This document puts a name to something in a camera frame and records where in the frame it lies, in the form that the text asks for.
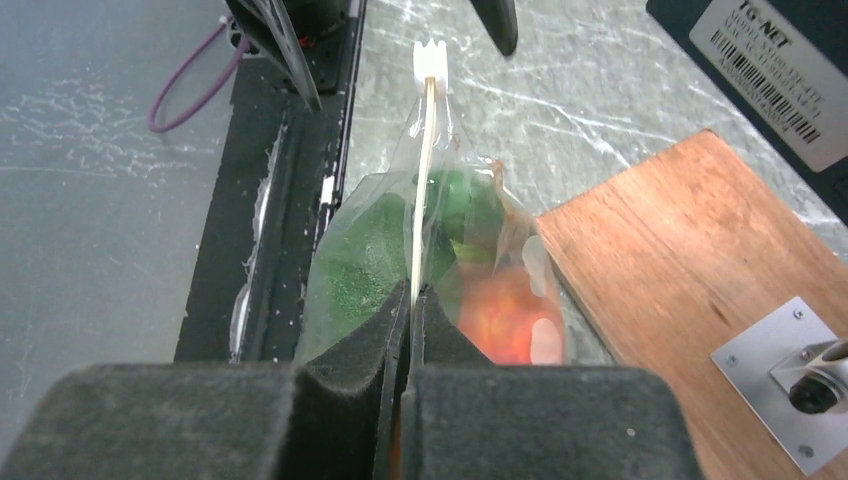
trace black box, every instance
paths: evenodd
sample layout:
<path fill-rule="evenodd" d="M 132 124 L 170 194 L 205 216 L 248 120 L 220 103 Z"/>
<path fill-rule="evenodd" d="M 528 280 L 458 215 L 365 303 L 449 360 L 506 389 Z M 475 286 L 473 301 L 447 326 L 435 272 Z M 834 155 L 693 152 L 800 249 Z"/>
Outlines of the black box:
<path fill-rule="evenodd" d="M 848 1 L 648 0 L 647 9 L 848 223 Z"/>

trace orange vegetable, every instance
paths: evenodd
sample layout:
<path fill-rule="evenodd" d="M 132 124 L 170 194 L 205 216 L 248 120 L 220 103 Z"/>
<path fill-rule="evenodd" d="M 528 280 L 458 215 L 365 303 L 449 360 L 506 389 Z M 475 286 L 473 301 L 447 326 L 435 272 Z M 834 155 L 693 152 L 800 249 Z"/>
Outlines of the orange vegetable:
<path fill-rule="evenodd" d="M 491 274 L 491 266 L 462 266 L 459 330 L 497 365 L 560 365 L 565 333 L 553 279 L 543 296 L 523 267 Z"/>

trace white label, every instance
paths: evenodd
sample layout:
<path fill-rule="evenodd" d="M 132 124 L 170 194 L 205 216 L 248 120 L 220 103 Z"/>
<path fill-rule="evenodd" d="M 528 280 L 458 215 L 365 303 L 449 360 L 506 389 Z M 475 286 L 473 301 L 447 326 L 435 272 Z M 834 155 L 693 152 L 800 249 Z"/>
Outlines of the white label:
<path fill-rule="evenodd" d="M 713 0 L 689 40 L 814 172 L 848 156 L 848 78 L 767 2 Z"/>

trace gray floor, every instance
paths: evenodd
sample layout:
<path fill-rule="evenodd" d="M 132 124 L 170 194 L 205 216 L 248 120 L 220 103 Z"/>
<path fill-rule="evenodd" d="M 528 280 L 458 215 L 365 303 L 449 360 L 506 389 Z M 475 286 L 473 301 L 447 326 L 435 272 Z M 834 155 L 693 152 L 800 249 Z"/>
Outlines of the gray floor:
<path fill-rule="evenodd" d="M 161 82 L 226 13 L 222 2 L 11 3 L 16 21 L 0 30 L 15 47 L 0 57 L 0 457 L 68 370 L 172 358 L 230 112 L 228 87 L 173 133 L 144 124 Z M 506 162 L 533 213 L 709 127 L 848 261 L 845 228 L 643 1 L 518 4 L 519 50 L 504 61 L 464 0 L 369 0 L 348 192 L 388 165 L 415 95 L 412 42 L 432 36 L 448 43 L 466 131 Z M 216 44 L 165 113 L 204 90 L 231 53 Z M 572 361 L 608 362 L 564 302 Z"/>

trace barcode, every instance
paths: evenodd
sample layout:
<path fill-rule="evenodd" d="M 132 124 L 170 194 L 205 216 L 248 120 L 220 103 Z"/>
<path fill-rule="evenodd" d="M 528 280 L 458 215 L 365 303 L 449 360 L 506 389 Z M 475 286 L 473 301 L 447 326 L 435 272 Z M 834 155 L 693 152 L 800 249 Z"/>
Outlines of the barcode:
<path fill-rule="evenodd" d="M 722 65 L 733 75 L 742 88 L 751 97 L 760 100 L 760 106 L 768 111 L 771 119 L 783 125 L 783 131 L 790 128 L 804 140 L 813 143 L 821 133 L 786 99 L 765 75 L 734 45 L 720 30 L 716 30 L 710 43 L 722 55 Z"/>

